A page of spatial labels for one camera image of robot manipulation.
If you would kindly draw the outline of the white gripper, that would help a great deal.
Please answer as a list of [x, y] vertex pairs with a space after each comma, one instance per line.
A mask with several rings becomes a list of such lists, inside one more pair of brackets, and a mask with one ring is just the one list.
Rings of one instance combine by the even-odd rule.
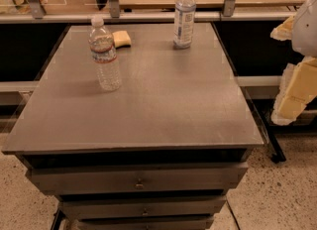
[[292, 48], [310, 56], [298, 64], [289, 63], [283, 71], [270, 119], [285, 126], [294, 122], [317, 97], [317, 0], [306, 0], [295, 17], [287, 18], [270, 36], [278, 41], [292, 38]]

